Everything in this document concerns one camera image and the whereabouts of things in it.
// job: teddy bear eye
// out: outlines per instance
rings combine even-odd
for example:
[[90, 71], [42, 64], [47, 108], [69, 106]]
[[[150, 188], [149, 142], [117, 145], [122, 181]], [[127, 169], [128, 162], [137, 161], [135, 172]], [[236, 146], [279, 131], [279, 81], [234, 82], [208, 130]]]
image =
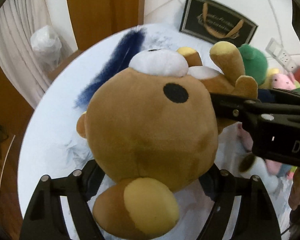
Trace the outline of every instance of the teddy bear eye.
[[187, 90], [175, 83], [167, 83], [163, 87], [163, 93], [170, 101], [174, 103], [184, 103], [189, 98]]

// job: white curtain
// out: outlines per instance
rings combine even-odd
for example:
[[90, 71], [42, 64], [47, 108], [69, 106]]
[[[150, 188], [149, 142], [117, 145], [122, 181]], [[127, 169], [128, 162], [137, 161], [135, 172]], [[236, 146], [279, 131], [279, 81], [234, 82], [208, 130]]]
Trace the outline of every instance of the white curtain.
[[[6, 0], [0, 9], [0, 67], [33, 108], [50, 86], [30, 45], [31, 35], [45, 25], [51, 26], [45, 0]], [[62, 46], [67, 57], [71, 51]]]

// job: teddy bear head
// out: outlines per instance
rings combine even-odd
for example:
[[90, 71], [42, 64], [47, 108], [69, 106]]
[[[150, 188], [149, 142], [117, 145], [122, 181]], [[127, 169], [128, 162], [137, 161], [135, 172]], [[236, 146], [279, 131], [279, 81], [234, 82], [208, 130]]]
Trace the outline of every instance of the teddy bear head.
[[92, 97], [82, 136], [115, 182], [149, 177], [180, 190], [213, 164], [217, 121], [210, 94], [178, 52], [143, 51]]

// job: blue fur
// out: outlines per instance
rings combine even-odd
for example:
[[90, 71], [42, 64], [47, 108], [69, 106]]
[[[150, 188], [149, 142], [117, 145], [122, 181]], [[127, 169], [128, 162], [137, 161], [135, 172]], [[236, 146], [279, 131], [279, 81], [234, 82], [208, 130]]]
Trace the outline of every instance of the blue fur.
[[145, 32], [143, 29], [139, 31], [131, 30], [125, 34], [112, 52], [110, 59], [102, 71], [80, 93], [75, 102], [75, 106], [87, 109], [94, 93], [110, 78], [129, 66], [133, 56], [141, 51], [144, 39]]

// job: white table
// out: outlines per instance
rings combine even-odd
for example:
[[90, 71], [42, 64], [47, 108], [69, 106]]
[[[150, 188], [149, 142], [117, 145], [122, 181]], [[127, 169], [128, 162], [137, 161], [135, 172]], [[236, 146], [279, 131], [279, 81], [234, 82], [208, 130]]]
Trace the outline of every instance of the white table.
[[[145, 28], [147, 35], [144, 49], [176, 50], [182, 46], [192, 47], [199, 51], [204, 65], [218, 69], [209, 57], [209, 49], [212, 46], [210, 43], [179, 33], [167, 25], [145, 25]], [[65, 177], [73, 170], [81, 169], [88, 160], [92, 159], [86, 140], [76, 132], [76, 122], [82, 110], [74, 108], [74, 101], [101, 70], [126, 32], [127, 30], [117, 33], [81, 54], [58, 76], [37, 106], [26, 130], [19, 159], [18, 195], [23, 217], [42, 175], [49, 174], [51, 178]], [[229, 157], [231, 155], [227, 152], [235, 154], [238, 151], [235, 126], [228, 128], [220, 136], [219, 141], [216, 164], [219, 168], [227, 168], [234, 172], [235, 158]], [[111, 184], [110, 179], [105, 179], [100, 192]], [[171, 232], [161, 238], [196, 239], [213, 202], [204, 195], [198, 181], [175, 195], [181, 206], [181, 219]], [[95, 198], [89, 202], [90, 207]], [[237, 216], [239, 200], [240, 198], [237, 197], [234, 203], [234, 218]], [[66, 198], [62, 198], [62, 206], [69, 235], [71, 239], [76, 240], [78, 236]], [[230, 238], [233, 228], [234, 223], [229, 223], [224, 239]]]

